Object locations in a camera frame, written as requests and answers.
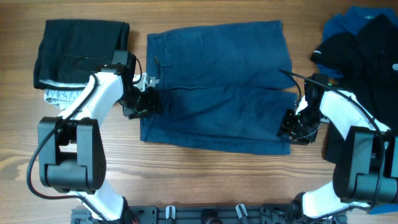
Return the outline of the dark blue shorts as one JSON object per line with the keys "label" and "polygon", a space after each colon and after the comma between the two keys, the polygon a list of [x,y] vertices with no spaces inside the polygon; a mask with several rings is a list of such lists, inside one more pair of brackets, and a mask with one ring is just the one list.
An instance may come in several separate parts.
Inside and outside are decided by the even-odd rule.
{"label": "dark blue shorts", "polygon": [[294,108],[280,20],[186,27],[149,34],[146,72],[160,113],[141,119],[141,140],[259,155],[290,153],[279,133]]}

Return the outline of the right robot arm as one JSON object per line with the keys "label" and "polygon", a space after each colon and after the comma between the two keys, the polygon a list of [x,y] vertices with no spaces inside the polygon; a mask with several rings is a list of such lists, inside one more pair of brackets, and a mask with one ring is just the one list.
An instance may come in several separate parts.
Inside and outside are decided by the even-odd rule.
{"label": "right robot arm", "polygon": [[349,210],[371,211],[397,203],[397,134],[373,117],[354,93],[334,88],[324,74],[304,79],[296,110],[287,110],[279,134],[306,146],[321,123],[331,122],[344,139],[332,181],[270,209],[287,223],[332,223]]}

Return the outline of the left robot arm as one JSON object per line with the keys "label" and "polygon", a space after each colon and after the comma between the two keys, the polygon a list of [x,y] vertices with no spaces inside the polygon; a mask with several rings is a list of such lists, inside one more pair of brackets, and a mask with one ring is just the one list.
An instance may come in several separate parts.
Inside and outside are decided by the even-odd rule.
{"label": "left robot arm", "polygon": [[47,200],[75,198],[98,223],[138,223],[127,200],[106,180],[100,126],[115,103],[129,119],[161,110],[154,78],[140,73],[139,59],[117,50],[109,64],[90,71],[81,95],[56,117],[38,125],[38,147],[27,169],[27,185]]}

